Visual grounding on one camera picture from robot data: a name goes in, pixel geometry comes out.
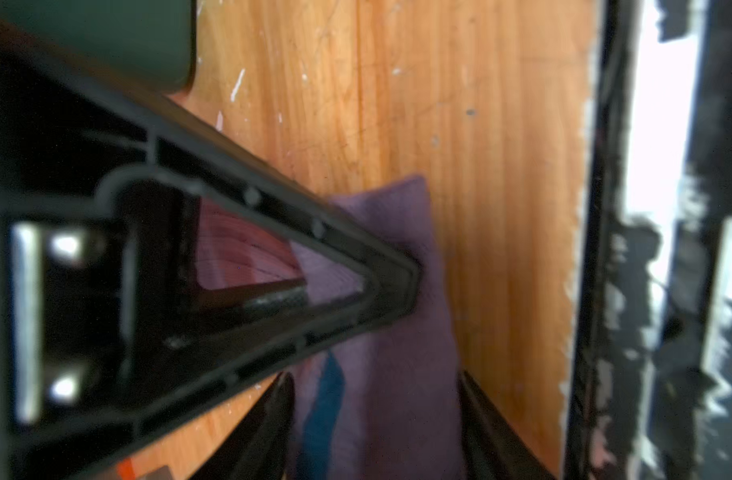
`blue stripe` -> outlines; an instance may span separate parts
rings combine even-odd
[[[344,396],[344,374],[331,352],[323,367],[318,394],[304,421],[302,445],[297,457],[299,480],[324,480],[331,456],[331,436]]]

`purple fabric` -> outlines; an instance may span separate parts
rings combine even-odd
[[[333,202],[374,235],[409,252],[421,264],[423,276],[413,313],[332,349],[344,373],[345,389],[327,477],[462,478],[459,360],[425,180],[408,178],[380,190],[336,197]],[[326,278],[341,280],[341,267],[325,259],[316,261],[298,246],[292,249],[310,291],[327,297]],[[290,369],[297,391],[289,478],[296,478],[302,429],[317,395],[326,354]]]

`wooden tabletop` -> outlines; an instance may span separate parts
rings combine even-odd
[[[320,195],[427,178],[463,366],[557,475],[596,3],[196,1],[188,110]],[[217,447],[192,428],[175,478]]]

